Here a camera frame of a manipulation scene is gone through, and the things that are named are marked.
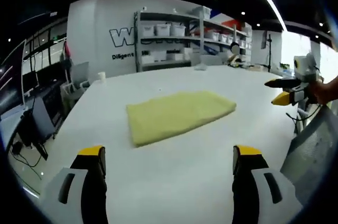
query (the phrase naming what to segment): yellow towel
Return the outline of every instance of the yellow towel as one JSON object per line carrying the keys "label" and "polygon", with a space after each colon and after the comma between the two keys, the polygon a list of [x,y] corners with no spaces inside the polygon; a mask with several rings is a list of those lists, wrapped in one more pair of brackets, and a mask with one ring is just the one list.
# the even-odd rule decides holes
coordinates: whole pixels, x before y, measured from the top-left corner
{"label": "yellow towel", "polygon": [[135,146],[186,133],[233,112],[236,103],[207,91],[178,92],[127,105]]}

